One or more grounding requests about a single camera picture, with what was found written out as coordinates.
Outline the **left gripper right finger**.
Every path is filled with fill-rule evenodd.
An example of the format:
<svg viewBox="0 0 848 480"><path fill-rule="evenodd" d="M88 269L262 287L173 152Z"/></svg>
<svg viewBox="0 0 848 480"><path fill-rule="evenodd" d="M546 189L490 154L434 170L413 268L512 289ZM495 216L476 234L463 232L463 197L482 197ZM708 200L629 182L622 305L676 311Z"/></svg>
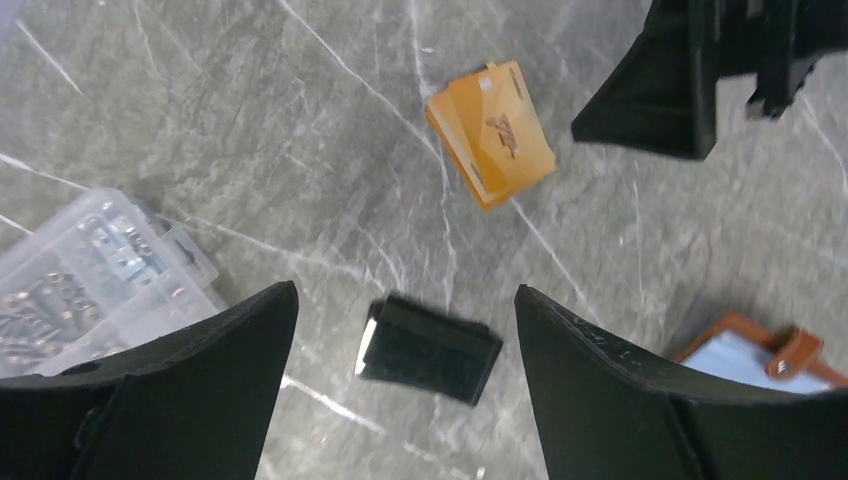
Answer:
<svg viewBox="0 0 848 480"><path fill-rule="evenodd" d="M843 479L847 392L695 371L523 285L520 352L552 479Z"/></svg>

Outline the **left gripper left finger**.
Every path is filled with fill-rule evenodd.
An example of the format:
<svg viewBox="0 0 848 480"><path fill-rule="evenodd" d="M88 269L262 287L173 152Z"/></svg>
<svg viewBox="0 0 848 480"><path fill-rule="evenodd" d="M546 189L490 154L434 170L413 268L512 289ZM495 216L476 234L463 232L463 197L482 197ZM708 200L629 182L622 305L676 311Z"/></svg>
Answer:
<svg viewBox="0 0 848 480"><path fill-rule="evenodd" d="M299 310L280 282L53 376L1 382L5 479L251 479Z"/></svg>

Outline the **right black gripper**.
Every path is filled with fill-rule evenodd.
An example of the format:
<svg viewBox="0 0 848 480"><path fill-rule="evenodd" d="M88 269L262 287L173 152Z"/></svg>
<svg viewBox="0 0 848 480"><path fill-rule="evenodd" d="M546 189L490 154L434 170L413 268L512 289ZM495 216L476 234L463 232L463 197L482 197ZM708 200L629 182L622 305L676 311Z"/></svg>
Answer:
<svg viewBox="0 0 848 480"><path fill-rule="evenodd" d="M572 122L574 140L703 161L717 139L718 72L755 75L747 116L778 119L822 57L847 51L845 0L720 6L719 19L716 1L653 2L642 32Z"/></svg>

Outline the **brown leather card holder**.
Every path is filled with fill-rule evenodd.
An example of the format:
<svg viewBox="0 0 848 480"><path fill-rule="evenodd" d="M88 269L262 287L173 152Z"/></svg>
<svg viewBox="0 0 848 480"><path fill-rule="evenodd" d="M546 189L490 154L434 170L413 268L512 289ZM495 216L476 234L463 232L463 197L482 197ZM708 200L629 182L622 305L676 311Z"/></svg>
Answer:
<svg viewBox="0 0 848 480"><path fill-rule="evenodd" d="M732 382L794 394L847 386L847 376L822 360L823 340L796 326L771 331L728 313L710 325L674 361Z"/></svg>

